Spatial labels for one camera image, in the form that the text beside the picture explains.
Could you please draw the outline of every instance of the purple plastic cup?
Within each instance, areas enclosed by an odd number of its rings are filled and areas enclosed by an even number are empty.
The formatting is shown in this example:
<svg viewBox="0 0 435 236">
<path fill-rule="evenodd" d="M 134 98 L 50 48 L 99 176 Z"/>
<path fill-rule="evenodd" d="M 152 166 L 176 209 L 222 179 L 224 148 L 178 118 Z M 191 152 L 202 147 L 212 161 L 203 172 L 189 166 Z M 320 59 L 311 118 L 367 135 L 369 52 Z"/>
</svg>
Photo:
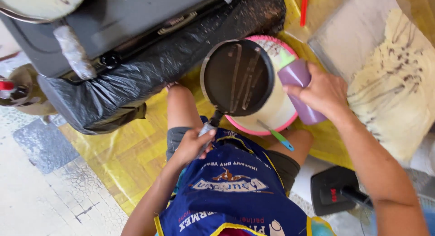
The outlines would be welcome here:
<svg viewBox="0 0 435 236">
<path fill-rule="evenodd" d="M 301 86 L 302 88 L 306 88 L 311 82 L 311 74 L 308 71 L 307 62 L 303 59 L 297 59 L 286 65 L 278 72 L 278 77 L 283 85 L 291 84 Z M 308 105 L 304 104 L 297 97 L 290 94 L 288 97 L 295 106 L 297 115 L 304 124 L 314 125 L 327 119 L 322 113 L 308 107 Z"/>
</svg>

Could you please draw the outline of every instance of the yellow plastic sheet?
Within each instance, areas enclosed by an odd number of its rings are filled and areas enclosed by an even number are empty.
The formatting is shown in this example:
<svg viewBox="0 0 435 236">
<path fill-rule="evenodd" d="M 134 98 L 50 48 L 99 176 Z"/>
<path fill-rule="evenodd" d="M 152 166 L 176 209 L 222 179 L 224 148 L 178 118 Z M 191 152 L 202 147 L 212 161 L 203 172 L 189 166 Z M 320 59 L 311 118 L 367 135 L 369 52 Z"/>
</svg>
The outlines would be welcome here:
<svg viewBox="0 0 435 236">
<path fill-rule="evenodd" d="M 285 28 L 288 28 L 292 23 L 299 23 L 300 0 L 285 1 L 288 9 Z M 435 31 L 435 20 L 432 16 L 431 5 L 435 3 L 429 3 L 428 0 L 409 1 L 411 1 L 411 12 L 417 25 L 433 43 L 432 31 Z M 309 20 L 314 19 L 310 18 L 311 16 L 316 16 L 316 12 L 308 13 Z M 318 63 L 309 47 L 299 40 L 285 32 L 279 33 L 278 38 L 288 43 L 299 57 Z M 210 117 L 214 109 L 204 99 L 201 92 L 198 70 L 190 73 L 181 80 L 181 83 L 188 87 L 195 96 L 199 114 Z M 166 91 L 163 90 L 147 101 L 146 119 L 134 120 L 111 134 L 88 136 L 78 133 L 68 124 L 60 127 L 65 137 L 86 160 L 128 215 L 131 214 L 166 164 L 166 95 Z M 220 126 L 236 131 L 225 118 Z M 293 126 L 296 129 L 308 129 L 313 133 L 315 142 L 310 151 L 311 155 L 340 166 L 353 168 L 344 144 L 331 122 L 305 126 L 297 120 Z M 266 144 L 259 137 L 246 136 L 261 145 Z"/>
</svg>

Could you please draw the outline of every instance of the red chopstick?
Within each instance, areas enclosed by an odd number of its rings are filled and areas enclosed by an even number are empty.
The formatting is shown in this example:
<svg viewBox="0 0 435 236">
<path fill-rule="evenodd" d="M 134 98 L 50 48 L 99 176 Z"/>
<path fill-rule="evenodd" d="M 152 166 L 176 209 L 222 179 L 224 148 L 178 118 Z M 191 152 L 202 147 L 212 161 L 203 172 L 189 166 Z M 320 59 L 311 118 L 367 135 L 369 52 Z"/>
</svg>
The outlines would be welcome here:
<svg viewBox="0 0 435 236">
<path fill-rule="evenodd" d="M 301 5 L 301 27 L 305 26 L 305 22 L 307 21 L 307 6 L 308 0 L 302 0 Z"/>
</svg>

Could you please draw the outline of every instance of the frying pan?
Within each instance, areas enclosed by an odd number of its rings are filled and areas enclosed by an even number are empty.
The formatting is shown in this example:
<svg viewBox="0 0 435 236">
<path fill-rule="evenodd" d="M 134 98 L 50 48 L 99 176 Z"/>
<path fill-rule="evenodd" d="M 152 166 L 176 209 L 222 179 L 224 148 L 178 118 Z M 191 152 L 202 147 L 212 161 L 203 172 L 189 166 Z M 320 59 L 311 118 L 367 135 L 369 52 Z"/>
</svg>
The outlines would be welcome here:
<svg viewBox="0 0 435 236">
<path fill-rule="evenodd" d="M 223 115 L 242 117 L 260 110 L 272 93 L 274 83 L 272 62 L 260 45 L 250 40 L 217 44 L 201 67 L 202 93 L 216 111 L 198 136 L 217 129 Z"/>
<path fill-rule="evenodd" d="M 97 73 L 91 65 L 89 57 L 80 44 L 73 28 L 70 27 L 65 20 L 65 16 L 75 11 L 83 1 L 84 0 L 79 0 L 75 6 L 70 6 L 68 9 L 65 9 L 65 12 L 62 14 L 47 18 L 40 18 L 32 14 L 21 14 L 19 11 L 16 11 L 16 9 L 13 9 L 12 6 L 8 6 L 8 0 L 0 0 L 0 12 L 23 22 L 33 24 L 52 23 L 55 28 L 53 34 L 60 44 L 62 54 L 68 60 L 73 71 L 76 72 L 81 79 L 88 80 L 95 78 Z"/>
</svg>

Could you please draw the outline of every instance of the pan handle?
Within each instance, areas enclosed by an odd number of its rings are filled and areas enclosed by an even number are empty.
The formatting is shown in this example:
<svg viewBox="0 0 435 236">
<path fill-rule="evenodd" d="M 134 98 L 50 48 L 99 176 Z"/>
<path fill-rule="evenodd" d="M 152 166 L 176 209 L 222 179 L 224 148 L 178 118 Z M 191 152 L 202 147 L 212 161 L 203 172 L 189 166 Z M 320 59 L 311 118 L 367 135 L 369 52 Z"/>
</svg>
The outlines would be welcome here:
<svg viewBox="0 0 435 236">
<path fill-rule="evenodd" d="M 82 80 L 97 77 L 97 73 L 90 63 L 86 51 L 80 44 L 74 29 L 64 19 L 54 22 L 53 25 L 55 27 L 53 34 L 60 44 L 62 54 L 78 77 Z"/>
</svg>

